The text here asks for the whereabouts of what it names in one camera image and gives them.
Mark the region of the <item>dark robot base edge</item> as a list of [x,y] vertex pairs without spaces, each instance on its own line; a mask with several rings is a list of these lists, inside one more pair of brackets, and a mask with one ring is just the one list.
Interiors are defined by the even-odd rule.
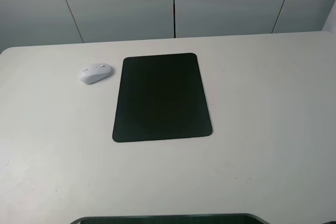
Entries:
[[267,223],[252,214],[82,217],[72,223]]

